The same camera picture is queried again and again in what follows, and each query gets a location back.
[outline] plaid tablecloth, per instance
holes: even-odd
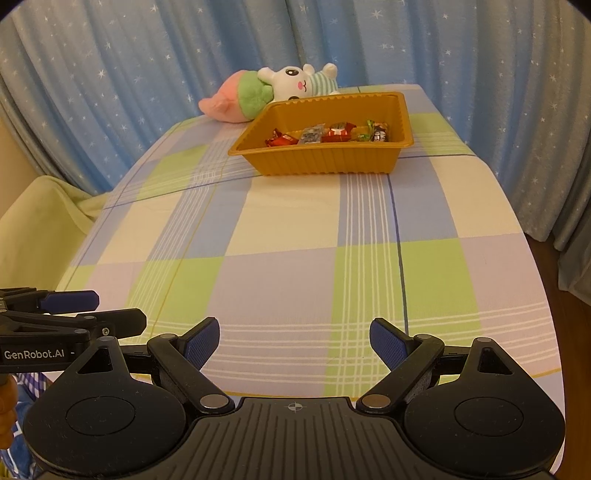
[[[494,338],[564,409],[544,289],[495,176],[419,86],[360,90],[406,97],[415,145],[390,175],[262,177],[226,154],[245,125],[186,120],[113,191],[60,288],[141,308],[127,343],[215,316],[203,372],[234,395],[359,396],[387,373],[368,341],[380,316]]]

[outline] plush toy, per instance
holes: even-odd
[[[316,73],[314,67],[306,63],[302,69],[285,67],[279,72],[264,67],[258,71],[258,77],[259,80],[273,87],[273,101],[280,102],[338,93],[336,73],[337,68],[333,63],[327,63],[321,71]]]
[[[254,119],[272,100],[271,85],[260,81],[252,70],[240,70],[215,95],[200,100],[199,109],[215,120],[237,124]]]
[[[211,98],[199,101],[199,109],[222,122],[253,120],[270,102],[338,93],[337,68],[332,63],[319,72],[305,64],[274,72],[268,67],[258,72],[241,70],[231,75]]]

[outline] hand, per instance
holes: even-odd
[[[8,375],[8,381],[0,387],[0,449],[7,450],[14,440],[12,427],[17,422],[18,390],[17,382],[12,375]]]

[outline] table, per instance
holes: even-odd
[[[419,86],[344,90],[404,93],[415,145],[390,175],[262,177],[226,154],[244,124],[186,120],[112,192],[60,288],[141,308],[127,343],[215,316],[202,371],[232,395],[358,397],[387,373],[379,316],[448,344],[494,338],[564,412],[543,285],[489,167]]]

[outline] plastic tray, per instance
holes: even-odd
[[[321,123],[386,122],[388,142],[338,142],[267,147],[273,130],[293,132]],[[400,149],[413,145],[400,92],[328,95],[270,103],[236,140],[228,155],[243,155],[263,175],[390,173]]]

